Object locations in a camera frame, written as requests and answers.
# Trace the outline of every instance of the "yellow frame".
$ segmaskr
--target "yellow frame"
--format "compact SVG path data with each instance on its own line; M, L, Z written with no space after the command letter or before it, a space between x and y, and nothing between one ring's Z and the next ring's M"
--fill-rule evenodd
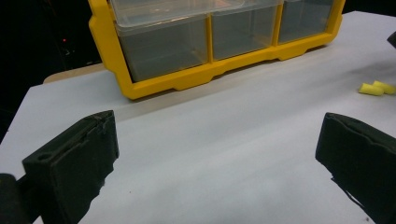
M304 54L307 50L332 42L338 34L342 10L346 0L334 0L326 32L278 45L283 5L277 7L273 46L221 61L213 60L211 18L206 19L208 63L175 73L133 83L125 62L120 41L114 27L114 14L107 0L89 0L92 17L90 29L105 68L116 75L121 92L130 99L137 99L156 92L175 89L185 90L210 82L213 77L227 71L262 61L287 60Z

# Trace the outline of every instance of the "dark background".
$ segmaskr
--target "dark background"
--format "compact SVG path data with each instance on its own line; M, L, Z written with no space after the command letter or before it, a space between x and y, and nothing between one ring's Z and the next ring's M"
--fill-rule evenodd
M344 13L354 10L396 16L396 1L346 0ZM0 142L30 87L101 62L90 17L87 0L0 1Z

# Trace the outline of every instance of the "white table surface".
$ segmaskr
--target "white table surface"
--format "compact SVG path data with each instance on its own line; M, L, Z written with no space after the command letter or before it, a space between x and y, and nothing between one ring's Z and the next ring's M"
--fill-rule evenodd
M315 150L326 112L396 136L396 96L357 93L362 82L396 84L395 31L396 18L349 13L325 48L137 102L107 71L33 87L0 172L20 178L23 158L112 109L120 158L81 223L368 223Z

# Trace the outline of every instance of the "yellow foam earplug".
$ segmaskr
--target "yellow foam earplug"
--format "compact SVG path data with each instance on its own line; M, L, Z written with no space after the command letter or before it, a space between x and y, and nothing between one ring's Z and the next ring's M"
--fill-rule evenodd
M361 84L361 88L359 89L359 93L369 94L369 95L376 95L380 96L384 94L384 90L374 85L370 85L367 83Z
M387 83L384 83L384 82L375 81L373 83L373 86L381 88L382 90L384 90L384 93L386 93L386 94L394 94L396 92L396 87L389 85Z

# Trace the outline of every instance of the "yellow plastic organizer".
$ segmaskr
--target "yellow plastic organizer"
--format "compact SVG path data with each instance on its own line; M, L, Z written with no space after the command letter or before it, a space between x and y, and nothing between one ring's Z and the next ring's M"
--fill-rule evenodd
M130 99L185 90L235 68L287 60L325 45L338 34L345 3L172 0L170 10L163 0L118 0L122 6L114 1L89 0L90 29L105 67ZM181 10L181 4L188 5ZM131 11L135 17L122 14Z

